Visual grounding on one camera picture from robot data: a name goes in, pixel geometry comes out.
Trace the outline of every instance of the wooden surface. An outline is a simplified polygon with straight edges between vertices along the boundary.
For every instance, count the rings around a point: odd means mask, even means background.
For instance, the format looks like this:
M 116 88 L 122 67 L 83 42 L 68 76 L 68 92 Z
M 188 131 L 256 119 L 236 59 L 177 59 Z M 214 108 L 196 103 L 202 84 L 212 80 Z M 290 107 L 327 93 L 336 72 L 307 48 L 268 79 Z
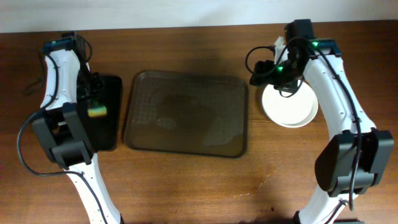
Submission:
M 397 21 L 314 24 L 317 37 L 336 39 L 346 74 L 368 116 L 398 136 Z M 133 77 L 157 69 L 233 75 L 248 81 L 244 57 L 273 44 L 284 24 L 80 32 L 93 46 L 93 71 L 118 75 L 124 93 L 118 147 L 99 153 L 109 194 L 126 223 L 238 223 L 292 218 L 316 186 L 314 163 L 328 142 L 321 111 L 307 126 L 287 129 L 270 121 L 249 87 L 248 151 L 241 159 L 132 151 L 122 140 Z M 37 52 L 60 33 L 0 34 L 0 223 L 88 223 L 68 177 L 36 177 L 17 157 L 17 132 L 36 110 L 43 91 L 22 94 L 41 75 Z M 250 59 L 270 59 L 256 52 Z M 26 161 L 56 171 L 30 129 L 22 139 Z M 381 184 L 355 200 L 340 217 L 367 223 L 398 220 L 398 149 Z

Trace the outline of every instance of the round plate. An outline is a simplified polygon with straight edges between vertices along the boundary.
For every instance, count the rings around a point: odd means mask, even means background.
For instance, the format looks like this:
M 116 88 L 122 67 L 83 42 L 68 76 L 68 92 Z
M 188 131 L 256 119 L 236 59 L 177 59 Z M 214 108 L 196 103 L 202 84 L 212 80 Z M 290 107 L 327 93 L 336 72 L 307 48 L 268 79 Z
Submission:
M 281 97 L 279 90 L 275 90 L 273 85 L 267 85 L 261 102 L 269 119 L 286 128 L 302 127 L 311 122 L 318 112 L 318 99 L 305 82 L 289 98 Z

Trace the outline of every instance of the dark gray tray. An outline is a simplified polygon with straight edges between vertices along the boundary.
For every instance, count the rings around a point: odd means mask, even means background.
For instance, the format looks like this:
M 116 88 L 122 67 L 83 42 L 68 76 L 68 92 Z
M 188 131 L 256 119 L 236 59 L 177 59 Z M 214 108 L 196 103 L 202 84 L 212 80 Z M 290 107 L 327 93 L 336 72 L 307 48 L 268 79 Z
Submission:
M 131 149 L 240 157 L 248 87 L 235 77 L 146 71 L 134 80 L 124 141 Z

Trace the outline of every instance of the white wall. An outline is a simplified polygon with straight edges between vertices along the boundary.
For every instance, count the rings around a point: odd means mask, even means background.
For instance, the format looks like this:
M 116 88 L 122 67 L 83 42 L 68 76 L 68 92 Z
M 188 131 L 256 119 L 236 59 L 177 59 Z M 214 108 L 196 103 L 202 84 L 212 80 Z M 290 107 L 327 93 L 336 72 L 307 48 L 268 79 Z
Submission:
M 398 19 L 397 0 L 0 0 L 0 32 Z

